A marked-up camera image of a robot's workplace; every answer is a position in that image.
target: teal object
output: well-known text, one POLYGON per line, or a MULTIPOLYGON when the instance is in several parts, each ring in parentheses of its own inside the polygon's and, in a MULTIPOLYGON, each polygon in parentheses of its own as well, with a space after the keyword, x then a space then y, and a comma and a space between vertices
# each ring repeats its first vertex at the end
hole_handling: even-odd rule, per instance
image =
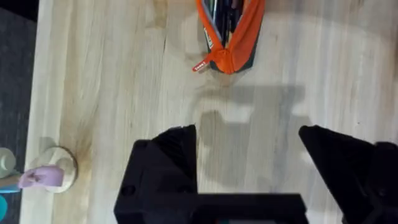
POLYGON ((21 189, 16 185, 10 185, 10 186, 5 186, 5 187, 0 187, 0 194, 9 194, 9 193, 16 193, 20 192, 21 189))
POLYGON ((6 199, 2 195, 0 195, 0 222, 6 216, 7 208, 8 205, 6 199))

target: wooden table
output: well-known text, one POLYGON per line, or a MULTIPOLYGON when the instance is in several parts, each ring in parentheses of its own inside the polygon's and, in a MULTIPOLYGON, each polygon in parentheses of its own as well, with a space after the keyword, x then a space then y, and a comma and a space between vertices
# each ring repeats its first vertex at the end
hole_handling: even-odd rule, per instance
POLYGON ((192 123, 200 192, 300 192, 312 223, 340 223, 297 131, 398 143, 397 38, 396 0, 267 0, 252 69, 192 73, 194 0, 41 0, 26 168, 61 145, 79 178, 25 190, 21 223, 116 223, 134 141, 192 123))

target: red zipper tag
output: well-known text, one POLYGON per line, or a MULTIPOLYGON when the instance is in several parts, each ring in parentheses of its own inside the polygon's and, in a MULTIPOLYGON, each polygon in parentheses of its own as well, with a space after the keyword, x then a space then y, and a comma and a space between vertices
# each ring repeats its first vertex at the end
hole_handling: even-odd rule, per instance
POLYGON ((195 65, 192 68, 192 71, 197 72, 201 69, 203 69, 204 67, 206 67, 207 64, 209 64, 209 62, 213 59, 214 57, 214 52, 210 52, 206 55, 205 59, 203 59, 201 62, 199 62, 197 65, 195 65))

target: pink object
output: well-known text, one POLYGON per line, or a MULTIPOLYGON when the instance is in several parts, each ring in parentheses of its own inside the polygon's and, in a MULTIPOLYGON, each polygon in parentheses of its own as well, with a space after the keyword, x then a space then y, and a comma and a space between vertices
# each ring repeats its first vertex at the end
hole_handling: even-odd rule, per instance
POLYGON ((26 171, 19 179, 18 187, 61 187, 63 182, 63 169, 57 166, 41 166, 26 171))

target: dark carpet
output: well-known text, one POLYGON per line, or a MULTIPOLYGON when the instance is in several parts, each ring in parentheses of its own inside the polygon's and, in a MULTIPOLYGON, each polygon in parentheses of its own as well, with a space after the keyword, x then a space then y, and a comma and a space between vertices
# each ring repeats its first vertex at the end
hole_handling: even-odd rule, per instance
MULTIPOLYGON (((0 147, 12 150, 24 170, 36 23, 0 8, 0 147)), ((5 194, 1 223, 19 223, 21 193, 5 194)))

